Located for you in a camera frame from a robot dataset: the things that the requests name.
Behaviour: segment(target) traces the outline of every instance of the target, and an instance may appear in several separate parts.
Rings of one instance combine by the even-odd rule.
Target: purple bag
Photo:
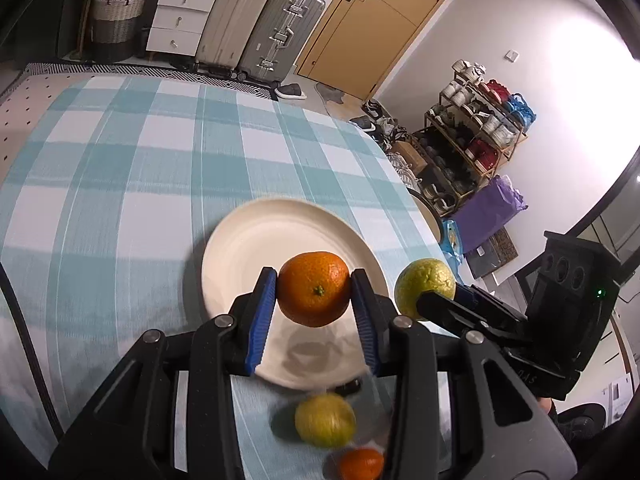
[[[463,251],[478,248],[527,207],[509,177],[494,176],[451,217],[458,225]]]

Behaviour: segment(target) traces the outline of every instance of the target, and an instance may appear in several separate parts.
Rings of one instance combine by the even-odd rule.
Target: blue and white checkered tablecloth
[[[203,322],[206,240],[230,211],[262,196],[304,199],[343,218],[391,291],[410,261],[444,259],[383,152],[352,124],[144,76],[94,76],[60,94],[0,188],[0,258],[64,428],[144,330]],[[0,302],[0,408],[46,463],[55,439]],[[368,388],[354,402],[386,413],[385,392]],[[326,452],[284,446],[270,428],[292,395],[234,381],[247,478],[322,478]]]

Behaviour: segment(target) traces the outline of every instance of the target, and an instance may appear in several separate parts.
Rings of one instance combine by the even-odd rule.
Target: green lemon
[[[317,447],[346,446],[356,433],[356,416],[337,394],[323,394],[300,402],[296,408],[300,438]]]
[[[415,303],[428,290],[435,290],[450,300],[456,295],[453,272],[446,263],[435,258],[416,260],[400,273],[394,290],[398,310],[413,319],[424,319],[418,314]]]

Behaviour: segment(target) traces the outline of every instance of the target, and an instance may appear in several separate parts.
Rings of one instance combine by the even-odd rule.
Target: white plate
[[[226,314],[237,296],[254,290],[263,267],[280,267],[296,254],[330,251],[350,271],[365,269],[375,293],[388,296],[380,264],[346,222],[317,205],[287,198],[254,200],[229,213],[207,243],[202,291],[211,317]],[[367,370],[351,305],[322,328],[298,325],[278,304],[262,363],[255,373],[297,390],[332,388]]]

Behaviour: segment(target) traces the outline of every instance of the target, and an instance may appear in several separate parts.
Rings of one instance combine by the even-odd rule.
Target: wooden door
[[[342,0],[299,74],[366,99],[440,0]]]

